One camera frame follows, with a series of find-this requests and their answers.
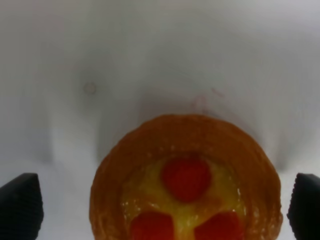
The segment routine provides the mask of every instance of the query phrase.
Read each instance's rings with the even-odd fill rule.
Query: white backdrop
[[[38,239],[92,240],[103,156],[147,119],[203,113],[261,144],[286,215],[296,173],[320,175],[319,76],[318,0],[2,0],[0,185],[38,173]]]

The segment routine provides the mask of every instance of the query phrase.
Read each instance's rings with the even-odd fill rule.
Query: red fruit
[[[170,215],[148,211],[135,217],[130,225],[130,240],[174,240]]]
[[[244,230],[235,212],[221,212],[194,229],[195,240],[244,240]]]
[[[162,182],[179,201],[190,203],[199,199],[211,183],[208,164],[198,157],[180,157],[162,169]]]

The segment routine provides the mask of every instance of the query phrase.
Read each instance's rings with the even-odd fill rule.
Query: pastry
[[[279,176],[231,123],[163,115],[128,133],[96,171],[95,240],[275,240]]]

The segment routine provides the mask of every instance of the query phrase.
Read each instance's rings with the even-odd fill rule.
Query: flaky crust
[[[95,240],[128,239],[122,183],[135,168],[173,153],[200,153],[229,168],[246,206],[245,239],[277,238],[283,221],[281,184],[262,148],[231,123],[203,115],[163,115],[128,133],[97,169],[89,211]]]

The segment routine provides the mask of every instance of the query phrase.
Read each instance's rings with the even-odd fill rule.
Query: black ribbed object
[[[320,240],[320,178],[298,173],[287,214],[297,240]]]
[[[0,240],[35,240],[43,219],[37,174],[24,173],[0,188]]]

